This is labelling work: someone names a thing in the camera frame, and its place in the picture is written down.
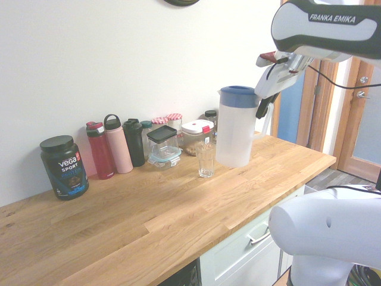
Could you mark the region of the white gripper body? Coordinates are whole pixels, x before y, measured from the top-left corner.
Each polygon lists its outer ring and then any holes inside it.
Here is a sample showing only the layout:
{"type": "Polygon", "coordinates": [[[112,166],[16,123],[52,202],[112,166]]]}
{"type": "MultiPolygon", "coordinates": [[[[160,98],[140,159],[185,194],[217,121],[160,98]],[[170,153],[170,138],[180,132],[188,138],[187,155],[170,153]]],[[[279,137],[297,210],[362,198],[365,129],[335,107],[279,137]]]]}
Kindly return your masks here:
{"type": "Polygon", "coordinates": [[[289,69],[288,62],[257,61],[256,65],[258,67],[267,67],[255,87],[255,94],[261,99],[268,98],[292,86],[300,76],[300,71],[289,69]]]}

